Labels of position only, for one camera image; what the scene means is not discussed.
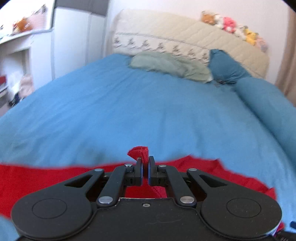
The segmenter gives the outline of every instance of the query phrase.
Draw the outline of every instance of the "cream quilted headboard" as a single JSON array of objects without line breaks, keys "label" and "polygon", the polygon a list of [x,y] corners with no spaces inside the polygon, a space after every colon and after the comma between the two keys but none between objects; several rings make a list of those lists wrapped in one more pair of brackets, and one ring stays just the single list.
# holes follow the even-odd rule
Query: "cream quilted headboard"
[{"label": "cream quilted headboard", "polygon": [[250,74],[264,78],[269,57],[259,49],[217,27],[175,14],[123,10],[113,36],[113,52],[135,55],[141,51],[169,52],[209,61],[210,49],[222,49]]}]

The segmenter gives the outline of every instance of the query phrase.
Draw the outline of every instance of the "orange plush toy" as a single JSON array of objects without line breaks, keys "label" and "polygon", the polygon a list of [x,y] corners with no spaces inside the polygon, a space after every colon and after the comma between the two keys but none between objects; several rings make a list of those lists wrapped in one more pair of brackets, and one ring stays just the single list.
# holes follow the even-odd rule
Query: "orange plush toy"
[{"label": "orange plush toy", "polygon": [[22,20],[16,22],[13,24],[13,32],[12,34],[18,34],[26,31],[32,30],[31,24],[28,22],[26,18],[23,18]]},{"label": "orange plush toy", "polygon": [[215,15],[211,13],[207,13],[206,11],[202,12],[202,22],[210,24],[210,25],[215,25],[216,20],[215,20]]}]

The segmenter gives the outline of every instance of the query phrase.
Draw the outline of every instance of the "white wall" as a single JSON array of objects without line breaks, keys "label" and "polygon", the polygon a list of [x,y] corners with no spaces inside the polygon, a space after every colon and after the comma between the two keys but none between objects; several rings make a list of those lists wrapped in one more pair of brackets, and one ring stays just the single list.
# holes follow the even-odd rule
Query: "white wall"
[{"label": "white wall", "polygon": [[267,80],[274,83],[285,48],[288,6],[282,0],[110,0],[107,33],[122,9],[150,9],[171,12],[195,19],[203,10],[232,17],[248,25],[269,44],[270,67]]}]

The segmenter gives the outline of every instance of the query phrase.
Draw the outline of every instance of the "yellow plush toy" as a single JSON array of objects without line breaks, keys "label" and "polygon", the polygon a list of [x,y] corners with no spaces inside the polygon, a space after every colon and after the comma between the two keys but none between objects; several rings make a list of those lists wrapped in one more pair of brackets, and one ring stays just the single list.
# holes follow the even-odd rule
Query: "yellow plush toy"
[{"label": "yellow plush toy", "polygon": [[256,39],[258,37],[258,33],[253,33],[245,26],[244,34],[246,36],[246,42],[254,46],[256,44]]}]

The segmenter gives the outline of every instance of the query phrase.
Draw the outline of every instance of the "blue object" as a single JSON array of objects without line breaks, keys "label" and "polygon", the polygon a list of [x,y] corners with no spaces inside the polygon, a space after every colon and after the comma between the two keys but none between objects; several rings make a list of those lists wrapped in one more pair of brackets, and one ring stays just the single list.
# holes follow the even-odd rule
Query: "blue object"
[{"label": "blue object", "polygon": [[[291,160],[232,86],[131,69],[129,62],[124,55],[108,56],[48,83],[9,110],[0,118],[2,163],[129,163],[127,152],[135,146],[148,146],[156,161],[219,158],[225,168],[275,187],[283,221],[296,220]],[[0,240],[6,235],[12,241],[16,233],[5,231]]]},{"label": "blue object", "polygon": [[141,164],[141,185],[143,184],[143,163]]},{"label": "blue object", "polygon": [[14,241],[19,235],[12,222],[0,216],[0,241]]},{"label": "blue object", "polygon": [[243,78],[234,88],[275,136],[296,170],[296,108],[293,104],[276,86],[263,79]]},{"label": "blue object", "polygon": [[251,77],[250,73],[223,50],[212,49],[210,51],[210,63],[208,65],[213,79],[227,84],[236,83],[244,77]]},{"label": "blue object", "polygon": [[290,227],[296,230],[296,222],[291,222]]},{"label": "blue object", "polygon": [[151,185],[150,182],[150,172],[151,172],[151,166],[150,166],[150,162],[148,163],[148,184]]}]

